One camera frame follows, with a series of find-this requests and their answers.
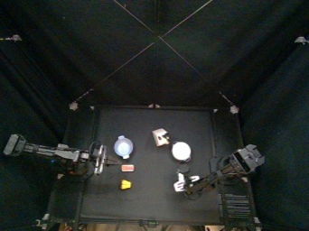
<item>black curtain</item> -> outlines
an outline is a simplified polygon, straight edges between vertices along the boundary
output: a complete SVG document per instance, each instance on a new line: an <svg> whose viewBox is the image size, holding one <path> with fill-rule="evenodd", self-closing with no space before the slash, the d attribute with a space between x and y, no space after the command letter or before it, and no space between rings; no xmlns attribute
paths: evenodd
<svg viewBox="0 0 309 231"><path fill-rule="evenodd" d="M245 142L267 156L253 194L259 216L274 230L309 230L308 63L309 46L300 45L243 106Z"/></svg>
<svg viewBox="0 0 309 231"><path fill-rule="evenodd" d="M0 23L0 34L11 37ZM0 152L11 134L55 146L65 135L69 102L35 65L26 42L0 41ZM54 164L31 156L0 154L0 230L34 230L47 209Z"/></svg>

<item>orange block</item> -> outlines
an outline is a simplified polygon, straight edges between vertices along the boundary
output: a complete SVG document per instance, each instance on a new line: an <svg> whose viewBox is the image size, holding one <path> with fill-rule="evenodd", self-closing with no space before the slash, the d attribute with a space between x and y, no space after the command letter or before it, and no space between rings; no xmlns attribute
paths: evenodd
<svg viewBox="0 0 309 231"><path fill-rule="evenodd" d="M124 164L121 165L122 171L134 171L134 165L133 164Z"/></svg>

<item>small box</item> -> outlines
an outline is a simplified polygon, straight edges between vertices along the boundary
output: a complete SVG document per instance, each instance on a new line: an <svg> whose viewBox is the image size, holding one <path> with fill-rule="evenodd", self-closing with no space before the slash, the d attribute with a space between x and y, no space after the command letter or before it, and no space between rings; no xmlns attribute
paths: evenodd
<svg viewBox="0 0 309 231"><path fill-rule="evenodd" d="M164 128L154 130L153 135L157 146L169 144L168 131Z"/></svg>
<svg viewBox="0 0 309 231"><path fill-rule="evenodd" d="M122 171L134 171L134 165L133 164L124 164L121 166Z"/></svg>

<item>metal rod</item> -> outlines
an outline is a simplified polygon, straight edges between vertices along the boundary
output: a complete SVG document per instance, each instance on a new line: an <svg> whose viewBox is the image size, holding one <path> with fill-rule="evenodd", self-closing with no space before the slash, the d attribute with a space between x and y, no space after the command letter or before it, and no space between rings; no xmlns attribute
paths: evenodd
<svg viewBox="0 0 309 231"><path fill-rule="evenodd" d="M161 37L165 38L213 1L208 1Z"/></svg>
<svg viewBox="0 0 309 231"><path fill-rule="evenodd" d="M156 31L142 22L142 20L132 13L132 11L117 1L113 0L114 3L117 3L121 8L137 19L137 21L149 29L150 32L156 33Z"/></svg>
<svg viewBox="0 0 309 231"><path fill-rule="evenodd" d="M166 44L166 46L179 54L179 56L181 57L181 59L189 64L189 66L192 67L192 69L199 73L199 75L204 78L204 75L201 74L201 72L199 71L199 69L187 61L187 59L181 56L181 54L177 52L177 50L172 47L172 45L166 42L166 40L158 36L158 38L161 39L161 41Z"/></svg>
<svg viewBox="0 0 309 231"><path fill-rule="evenodd" d="M78 101L81 101L93 91L94 91L94 89L96 88L98 88L102 84L104 84L104 82L105 81L108 81L110 78L112 78L112 76L133 61L133 60L136 60L137 58L138 58L138 56L141 56L141 54L154 45L156 43L153 42L153 43L150 43L140 52L138 52L138 54L136 54L108 76L106 76L106 78L105 79L102 79L101 81L100 81L100 83L97 84L97 86L96 87L93 87L93 88L90 88L78 98L77 98L77 100L74 101L74 103L76 102L78 102Z"/></svg>

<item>small bowl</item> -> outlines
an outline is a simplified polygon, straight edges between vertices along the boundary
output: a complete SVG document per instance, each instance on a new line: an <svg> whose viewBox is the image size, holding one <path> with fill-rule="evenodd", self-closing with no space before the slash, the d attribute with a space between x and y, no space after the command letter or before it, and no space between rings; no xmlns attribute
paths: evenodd
<svg viewBox="0 0 309 231"><path fill-rule="evenodd" d="M124 159L130 158L130 154L133 151L133 142L129 138L125 137L125 135L122 135L118 138L118 141L116 142L114 145L114 150L117 155L121 156Z"/></svg>

